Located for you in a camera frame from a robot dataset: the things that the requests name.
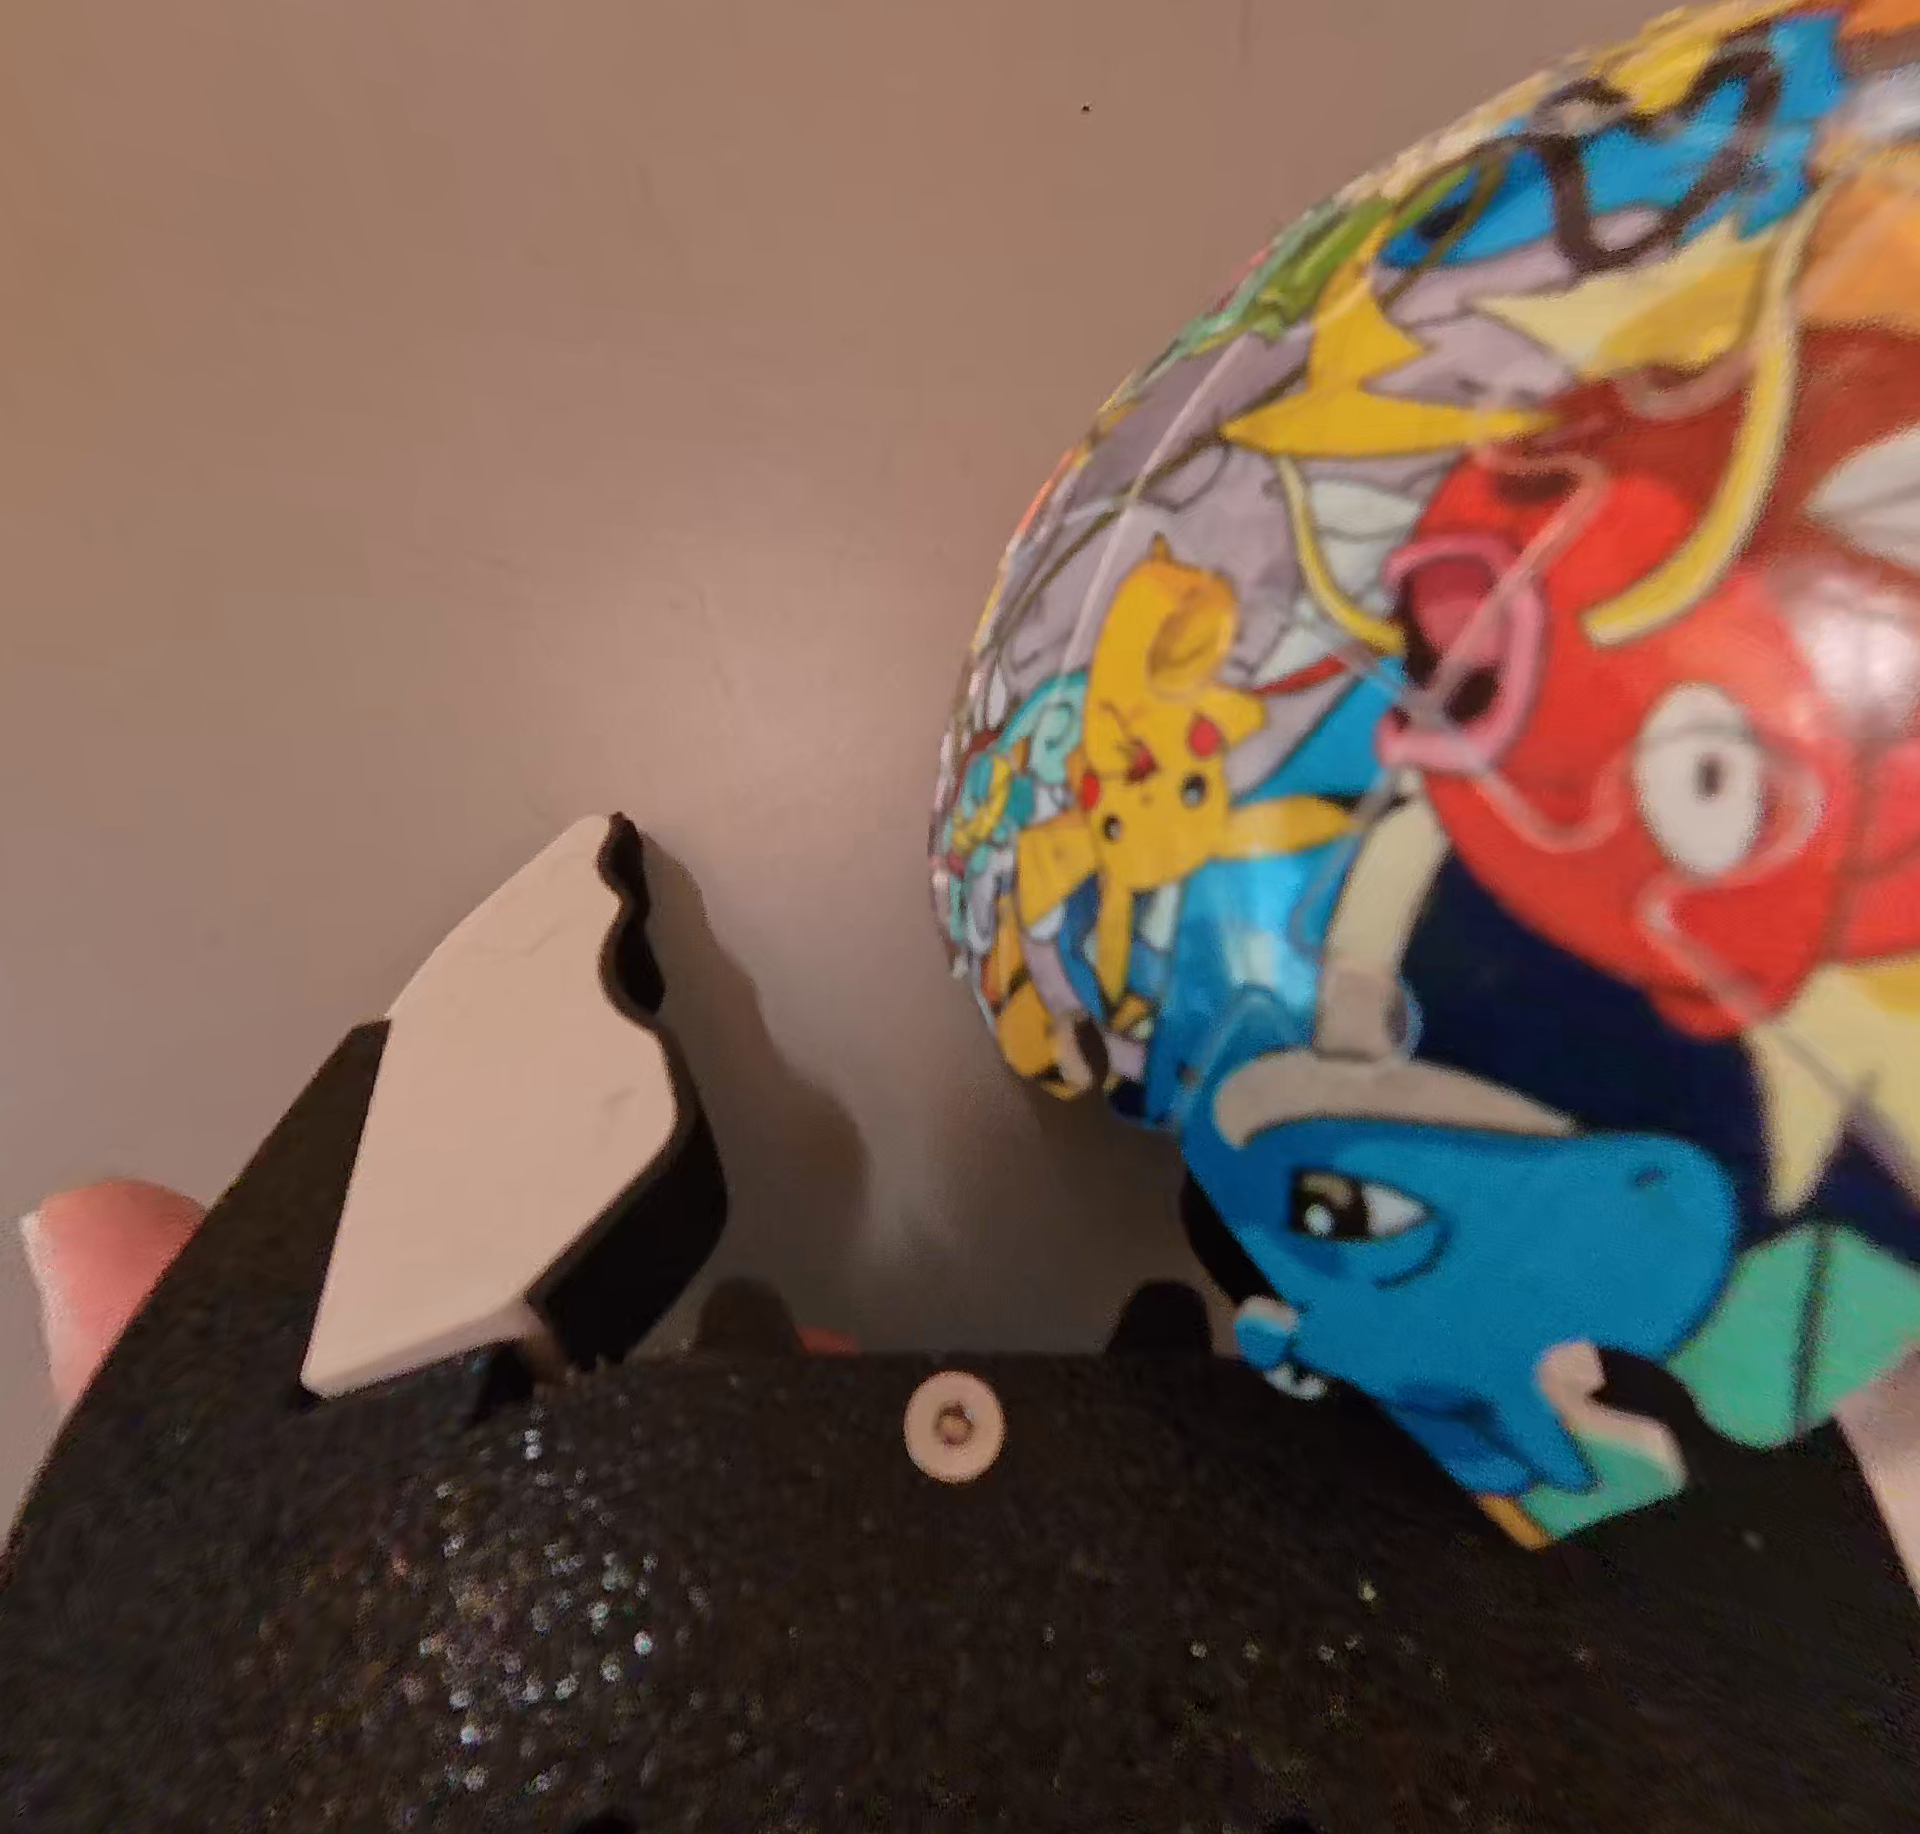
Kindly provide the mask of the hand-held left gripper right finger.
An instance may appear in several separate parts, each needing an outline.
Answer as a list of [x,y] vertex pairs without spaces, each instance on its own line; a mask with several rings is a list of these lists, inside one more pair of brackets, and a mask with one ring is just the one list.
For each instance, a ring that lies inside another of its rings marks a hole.
[[1270,1280],[1192,1174],[1183,1176],[1178,1212],[1193,1257],[1230,1309],[1239,1309],[1246,1301],[1276,1301]]

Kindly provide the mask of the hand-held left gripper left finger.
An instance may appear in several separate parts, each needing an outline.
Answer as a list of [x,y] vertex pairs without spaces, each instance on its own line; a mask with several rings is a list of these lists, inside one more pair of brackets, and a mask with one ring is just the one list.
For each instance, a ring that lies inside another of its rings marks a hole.
[[729,1186],[661,1026],[644,846],[568,827],[411,974],[300,1366],[342,1399],[507,1352],[534,1379],[623,1361],[706,1266]]

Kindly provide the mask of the colourful puzzle ball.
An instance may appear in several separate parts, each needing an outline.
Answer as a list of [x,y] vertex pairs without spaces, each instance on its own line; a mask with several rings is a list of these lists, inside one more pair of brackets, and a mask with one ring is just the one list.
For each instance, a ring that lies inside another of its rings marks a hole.
[[1002,1066],[1180,1152],[1524,1547],[1915,1352],[1918,0],[1717,0],[1273,237],[1012,537],[929,812]]

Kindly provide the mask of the person's left hand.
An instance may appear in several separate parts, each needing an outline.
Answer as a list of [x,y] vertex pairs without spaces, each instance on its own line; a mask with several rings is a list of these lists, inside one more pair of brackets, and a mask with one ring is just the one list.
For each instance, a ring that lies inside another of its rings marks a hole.
[[58,1414],[81,1399],[202,1221],[193,1198],[137,1176],[53,1194],[22,1217]]

